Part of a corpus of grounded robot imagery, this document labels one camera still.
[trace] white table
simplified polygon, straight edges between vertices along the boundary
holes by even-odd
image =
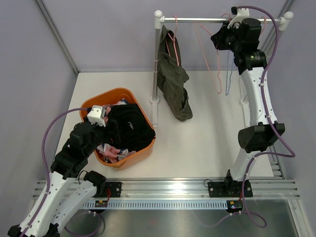
[[[158,127],[152,154],[122,171],[99,163],[95,154],[85,170],[95,170],[107,178],[202,178],[225,177],[238,155],[238,131],[244,128],[239,105],[239,75],[234,72],[230,94],[225,96],[226,72],[221,72],[223,92],[216,94],[206,71],[188,72],[185,83],[193,118],[180,122],[172,115],[160,90]],[[108,90],[125,87],[132,91],[151,120],[149,98],[153,88],[152,72],[80,73],[69,109],[79,108],[84,101]],[[74,125],[81,122],[78,112],[67,115],[57,152],[69,138]],[[250,173],[255,177],[273,177],[267,156],[257,160]]]

